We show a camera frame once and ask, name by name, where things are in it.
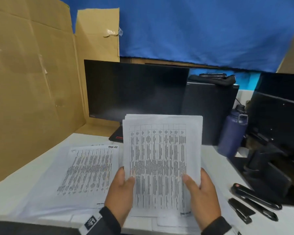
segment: bottle handle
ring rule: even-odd
[[[243,117],[243,116],[246,116],[246,118],[247,118],[247,122],[246,122],[246,124],[240,124],[240,123],[239,123],[240,118]],[[247,124],[248,124],[248,115],[247,115],[247,114],[239,114],[239,117],[237,118],[237,122],[238,122],[240,125],[247,125]]]

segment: blue fabric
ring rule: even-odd
[[[120,8],[120,56],[275,72],[294,36],[294,0],[62,0]]]
[[[227,76],[235,75],[236,84],[239,85],[240,90],[255,90],[260,73],[256,72],[240,72],[232,70],[208,69],[208,68],[191,68],[190,75],[199,75],[201,73],[225,73]]]

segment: black monitor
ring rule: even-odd
[[[181,114],[188,68],[84,60],[89,116]]]

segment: desk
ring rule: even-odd
[[[16,221],[14,218],[8,216],[9,213],[28,194],[31,188],[38,181],[39,177],[51,165],[59,148],[68,145],[89,145],[105,142],[107,140],[108,137],[74,133],[52,149],[48,150],[46,153],[42,154],[1,181],[0,220]],[[205,163],[208,172],[212,175],[216,185],[220,188],[226,198],[232,197],[229,192],[229,188],[233,185],[233,183],[237,182],[246,186],[246,183],[227,161],[227,158],[218,154],[213,146],[202,146],[202,161]],[[243,221],[240,221],[237,228],[243,235],[294,235],[294,207],[284,206],[281,211],[275,211],[275,213],[279,218],[279,222],[273,222],[264,217],[262,214],[256,212],[256,214],[251,217],[253,220],[251,224],[245,225]],[[78,228],[87,218],[88,215],[72,216],[67,214],[62,216],[45,216],[36,220],[27,220],[23,222]],[[153,222],[155,222],[155,219],[152,218],[129,217],[125,222],[122,232],[142,235],[150,234]]]

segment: purple water bottle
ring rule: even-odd
[[[221,131],[218,153],[227,158],[234,157],[243,140],[248,124],[245,106],[237,105],[225,119]]]

